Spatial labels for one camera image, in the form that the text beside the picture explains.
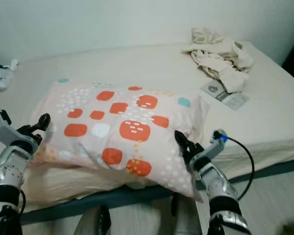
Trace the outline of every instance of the white dot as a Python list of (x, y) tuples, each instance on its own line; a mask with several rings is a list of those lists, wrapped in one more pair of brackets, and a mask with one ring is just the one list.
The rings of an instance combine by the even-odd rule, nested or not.
[(97, 123), (92, 128), (92, 134), (94, 136), (103, 138), (105, 137), (110, 130), (110, 125), (105, 123)]
[(71, 153), (67, 150), (59, 151), (59, 157), (64, 160), (69, 160), (71, 158)]
[(104, 163), (104, 161), (103, 161), (103, 159), (102, 158), (97, 158), (97, 162), (99, 163), (99, 164), (101, 164), (101, 165), (104, 165), (105, 163)]

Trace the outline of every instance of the blue connector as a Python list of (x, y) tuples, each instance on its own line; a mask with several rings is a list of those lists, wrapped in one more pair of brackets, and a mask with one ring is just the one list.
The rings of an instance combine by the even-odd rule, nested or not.
[(228, 140), (228, 136), (225, 136), (225, 135), (221, 135), (220, 138), (223, 142), (226, 142)]

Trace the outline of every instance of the orange polka dot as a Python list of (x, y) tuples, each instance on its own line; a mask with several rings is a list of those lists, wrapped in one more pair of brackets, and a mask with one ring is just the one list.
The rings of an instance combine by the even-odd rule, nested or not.
[(95, 119), (95, 120), (100, 120), (104, 116), (104, 112), (102, 111), (92, 111), (90, 114), (90, 118)]
[(106, 148), (102, 152), (102, 159), (108, 165), (119, 164), (122, 160), (122, 151), (115, 148)]
[(68, 118), (79, 118), (83, 113), (81, 109), (74, 109), (74, 111), (69, 112)]
[(145, 109), (154, 109), (158, 103), (158, 99), (151, 95), (142, 95), (136, 101), (138, 107), (142, 107)]
[(85, 124), (69, 124), (64, 130), (64, 135), (68, 137), (80, 137), (87, 132)]
[(137, 174), (139, 176), (147, 176), (150, 174), (151, 172), (151, 165), (148, 162), (142, 161), (142, 160), (138, 160), (133, 161), (129, 160), (126, 164), (126, 168), (128, 169), (128, 171)]
[(150, 136), (150, 127), (138, 121), (124, 121), (120, 126), (120, 135), (132, 141), (146, 141)]
[(97, 100), (107, 101), (111, 99), (114, 95), (114, 92), (104, 91), (97, 95)]
[(163, 116), (152, 116), (152, 122), (155, 123), (157, 126), (161, 126), (167, 128), (169, 126), (169, 119)]
[(138, 91), (138, 90), (141, 90), (142, 87), (129, 87), (128, 88), (130, 91)]
[(124, 113), (127, 107), (128, 107), (127, 103), (113, 103), (110, 108), (110, 113), (112, 114)]

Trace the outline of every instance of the pillow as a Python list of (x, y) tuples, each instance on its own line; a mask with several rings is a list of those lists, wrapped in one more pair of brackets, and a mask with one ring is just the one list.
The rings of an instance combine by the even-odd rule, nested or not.
[(120, 170), (198, 198), (174, 131), (200, 141), (207, 111), (197, 94), (62, 79), (32, 116), (49, 113), (51, 124), (31, 165)]

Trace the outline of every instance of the white wall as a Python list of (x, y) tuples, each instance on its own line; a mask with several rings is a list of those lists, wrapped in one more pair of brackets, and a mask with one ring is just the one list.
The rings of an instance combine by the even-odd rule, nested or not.
[(294, 0), (0, 0), (0, 63), (188, 42), (196, 26), (249, 40), (281, 64), (294, 45)]

